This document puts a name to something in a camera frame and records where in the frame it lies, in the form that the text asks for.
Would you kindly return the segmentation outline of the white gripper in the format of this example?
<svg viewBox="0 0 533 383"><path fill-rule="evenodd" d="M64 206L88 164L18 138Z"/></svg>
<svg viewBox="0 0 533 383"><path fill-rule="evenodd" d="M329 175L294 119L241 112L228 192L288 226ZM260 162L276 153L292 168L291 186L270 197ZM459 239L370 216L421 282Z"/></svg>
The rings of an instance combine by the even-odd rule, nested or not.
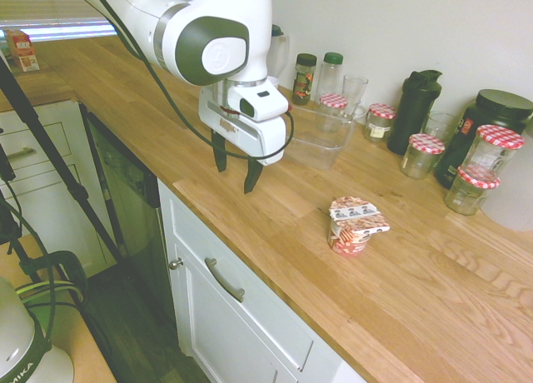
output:
<svg viewBox="0 0 533 383"><path fill-rule="evenodd" d="M227 169L226 139L251 157L247 161L245 194L253 191L263 170L283 157L286 123L282 114L287 99L273 85L232 86L224 92L216 85L203 87L199 117L211 128L217 170Z"/></svg>

